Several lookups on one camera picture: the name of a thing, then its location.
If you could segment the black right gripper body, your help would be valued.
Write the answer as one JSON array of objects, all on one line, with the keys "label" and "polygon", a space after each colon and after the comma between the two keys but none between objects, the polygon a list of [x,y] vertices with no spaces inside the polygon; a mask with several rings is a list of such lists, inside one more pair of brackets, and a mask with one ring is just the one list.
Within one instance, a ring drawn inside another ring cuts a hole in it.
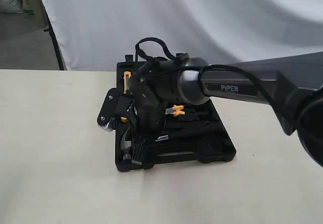
[{"label": "black right gripper body", "polygon": [[165,124],[165,110],[172,104],[183,104],[178,89],[179,71],[184,62],[162,60],[138,62],[139,68],[131,76],[129,85],[137,112],[136,131],[154,133]]}]

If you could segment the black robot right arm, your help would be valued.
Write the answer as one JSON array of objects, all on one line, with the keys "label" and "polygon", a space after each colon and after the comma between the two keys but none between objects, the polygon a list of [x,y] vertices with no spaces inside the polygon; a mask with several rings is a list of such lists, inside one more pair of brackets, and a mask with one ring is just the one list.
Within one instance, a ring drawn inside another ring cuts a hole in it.
[{"label": "black robot right arm", "polygon": [[200,105],[211,97],[270,105],[286,135],[298,134],[303,149],[322,164],[322,53],[210,64],[181,55],[149,59],[130,78],[138,106],[168,102]]}]

